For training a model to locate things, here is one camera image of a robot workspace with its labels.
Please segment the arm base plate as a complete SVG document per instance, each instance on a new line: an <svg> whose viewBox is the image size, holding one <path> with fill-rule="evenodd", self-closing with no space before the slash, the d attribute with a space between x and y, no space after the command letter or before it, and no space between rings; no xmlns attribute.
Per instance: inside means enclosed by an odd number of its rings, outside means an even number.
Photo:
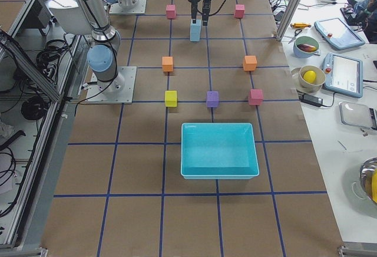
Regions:
<svg viewBox="0 0 377 257"><path fill-rule="evenodd" d="M110 15L138 15L145 14L147 0L139 0L139 3L132 8L122 8L119 4L110 6Z"/></svg>
<svg viewBox="0 0 377 257"><path fill-rule="evenodd" d="M105 90L108 84L99 82L88 87L86 103L91 104L131 104L133 102L136 66L119 66L118 76Z"/></svg>

